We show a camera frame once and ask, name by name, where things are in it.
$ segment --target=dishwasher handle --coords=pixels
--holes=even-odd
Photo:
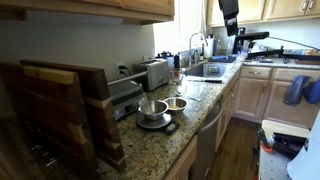
[[[218,103],[219,103],[219,112],[217,113],[216,117],[214,117],[213,120],[210,123],[208,123],[208,125],[206,125],[205,127],[201,128],[200,132],[204,132],[207,129],[210,129],[219,120],[219,118],[221,117],[222,110],[223,110],[222,99],[221,98],[218,101]]]

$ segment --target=stainless steel toaster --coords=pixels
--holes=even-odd
[[[169,67],[167,60],[150,60],[133,65],[135,72],[147,71],[146,77],[140,83],[146,91],[152,91],[169,82]]]

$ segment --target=blue cloth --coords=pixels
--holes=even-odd
[[[310,104],[317,104],[320,102],[320,78],[316,82],[310,83],[303,88],[302,94]]]
[[[297,106],[302,99],[302,88],[309,83],[309,76],[297,75],[293,78],[287,93],[285,94],[284,103],[290,106]]]

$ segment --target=metal bowl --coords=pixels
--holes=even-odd
[[[167,110],[168,104],[163,101],[148,101],[142,104],[138,109],[138,111],[150,120],[161,119]]]
[[[171,97],[165,99],[164,102],[168,104],[168,110],[173,114],[181,113],[188,105],[187,101],[181,97]]]

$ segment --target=white dishwasher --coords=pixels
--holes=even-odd
[[[189,174],[191,179],[202,180],[207,177],[217,149],[216,142],[221,122],[222,107],[222,97],[220,97],[199,127],[197,132],[197,156]]]

